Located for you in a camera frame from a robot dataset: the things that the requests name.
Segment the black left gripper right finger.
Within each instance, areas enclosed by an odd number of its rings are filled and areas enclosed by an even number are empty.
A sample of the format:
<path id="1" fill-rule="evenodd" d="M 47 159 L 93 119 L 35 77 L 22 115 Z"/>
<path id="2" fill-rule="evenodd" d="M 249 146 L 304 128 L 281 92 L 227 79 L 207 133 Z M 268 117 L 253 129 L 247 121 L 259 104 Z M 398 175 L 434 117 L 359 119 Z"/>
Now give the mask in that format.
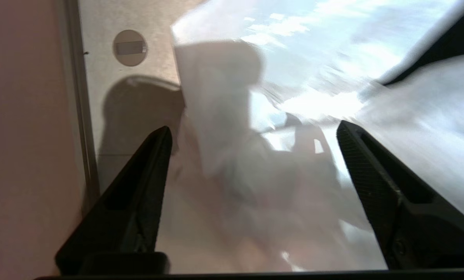
<path id="1" fill-rule="evenodd" d="M 464 215 L 362 127 L 337 142 L 390 269 L 464 269 Z"/>

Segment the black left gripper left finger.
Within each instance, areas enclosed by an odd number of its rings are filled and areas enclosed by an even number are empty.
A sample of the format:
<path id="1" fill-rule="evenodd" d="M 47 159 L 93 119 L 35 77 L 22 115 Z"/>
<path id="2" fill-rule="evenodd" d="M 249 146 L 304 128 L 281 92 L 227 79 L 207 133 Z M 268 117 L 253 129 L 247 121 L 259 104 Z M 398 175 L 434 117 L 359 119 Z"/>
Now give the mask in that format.
<path id="1" fill-rule="evenodd" d="M 56 254 L 62 275 L 164 275 L 156 252 L 172 133 L 148 135 Z"/>

